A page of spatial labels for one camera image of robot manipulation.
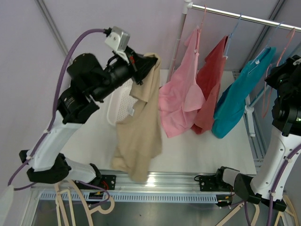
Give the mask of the teal t-shirt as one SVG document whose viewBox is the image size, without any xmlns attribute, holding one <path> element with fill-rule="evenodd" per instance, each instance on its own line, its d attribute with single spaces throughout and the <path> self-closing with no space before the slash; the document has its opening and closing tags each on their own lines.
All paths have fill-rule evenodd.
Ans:
<svg viewBox="0 0 301 226">
<path fill-rule="evenodd" d="M 215 108 L 211 129 L 217 138 L 224 138 L 240 121 L 245 111 L 245 99 L 266 72 L 276 50 L 275 47 L 268 47 L 255 60 L 249 61 L 238 78 L 223 92 Z"/>
</svg>

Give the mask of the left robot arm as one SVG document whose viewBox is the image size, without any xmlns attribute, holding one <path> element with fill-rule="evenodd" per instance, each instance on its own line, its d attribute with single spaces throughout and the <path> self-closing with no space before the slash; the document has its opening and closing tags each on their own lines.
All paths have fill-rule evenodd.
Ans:
<svg viewBox="0 0 301 226">
<path fill-rule="evenodd" d="M 126 57 L 129 62 L 115 54 L 102 68 L 95 55 L 84 53 L 67 68 L 71 84 L 56 98 L 52 127 L 38 147 L 19 153 L 21 161 L 30 166 L 26 173 L 31 182 L 55 184 L 77 180 L 91 189 L 100 186 L 102 175 L 96 165 L 72 161 L 61 150 L 75 131 L 100 109 L 97 102 L 102 103 L 128 80 L 143 85 L 158 62 L 157 56 L 137 54 L 130 47 L 126 47 Z"/>
</svg>

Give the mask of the beige t-shirt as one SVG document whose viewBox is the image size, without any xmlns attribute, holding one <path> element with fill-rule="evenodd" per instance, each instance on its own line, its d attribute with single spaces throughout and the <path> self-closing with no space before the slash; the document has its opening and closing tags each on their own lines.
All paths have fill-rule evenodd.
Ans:
<svg viewBox="0 0 301 226">
<path fill-rule="evenodd" d="M 137 101 L 127 117 L 116 124 L 117 147 L 111 160 L 114 170 L 126 172 L 134 182 L 147 180 L 151 160 L 162 152 L 161 121 L 158 110 L 161 57 L 157 59 L 142 85 L 134 83 L 130 96 Z"/>
</svg>

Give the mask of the light pink t-shirt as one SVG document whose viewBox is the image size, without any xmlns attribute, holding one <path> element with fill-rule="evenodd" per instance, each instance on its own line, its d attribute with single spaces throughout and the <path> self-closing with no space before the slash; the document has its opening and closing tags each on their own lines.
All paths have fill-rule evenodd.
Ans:
<svg viewBox="0 0 301 226">
<path fill-rule="evenodd" d="M 200 32 L 197 26 L 186 39 L 187 49 L 180 66 L 159 90 L 161 124 L 168 138 L 189 130 L 205 102 L 202 89 L 196 83 Z"/>
</svg>

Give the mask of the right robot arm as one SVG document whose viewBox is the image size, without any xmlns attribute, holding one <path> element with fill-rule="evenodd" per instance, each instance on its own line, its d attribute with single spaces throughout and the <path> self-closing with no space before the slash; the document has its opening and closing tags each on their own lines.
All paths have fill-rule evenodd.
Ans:
<svg viewBox="0 0 301 226">
<path fill-rule="evenodd" d="M 287 178 L 301 154 L 301 58 L 294 55 L 271 70 L 267 84 L 277 91 L 272 108 L 272 130 L 268 150 L 255 177 L 238 170 L 221 167 L 214 186 L 226 190 L 229 186 L 243 201 L 263 203 L 285 211 L 283 190 Z"/>
</svg>

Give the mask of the coral red t-shirt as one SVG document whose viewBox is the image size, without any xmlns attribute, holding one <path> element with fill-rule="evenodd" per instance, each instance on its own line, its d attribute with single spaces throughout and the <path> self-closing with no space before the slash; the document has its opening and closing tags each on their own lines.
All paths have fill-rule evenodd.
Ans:
<svg viewBox="0 0 301 226">
<path fill-rule="evenodd" d="M 196 82 L 202 89 L 205 102 L 199 109 L 191 129 L 196 134 L 202 134 L 212 129 L 214 111 L 218 101 L 222 74 L 227 57 L 224 50 L 229 36 L 224 36 L 215 48 L 205 58 L 205 64 L 197 73 Z"/>
</svg>

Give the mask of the pink wire hanger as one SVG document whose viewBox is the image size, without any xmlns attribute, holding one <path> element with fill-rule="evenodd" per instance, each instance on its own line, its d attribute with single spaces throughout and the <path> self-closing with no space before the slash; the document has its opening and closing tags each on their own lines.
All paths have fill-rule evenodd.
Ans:
<svg viewBox="0 0 301 226">
<path fill-rule="evenodd" d="M 202 21 L 201 21 L 201 24 L 200 24 L 200 31 L 203 28 L 204 20 L 205 20 L 205 17 L 206 17 L 206 12 L 207 12 L 207 7 L 206 7 L 206 5 L 204 5 L 204 14 L 203 14 L 203 18 L 202 18 Z"/>
</svg>

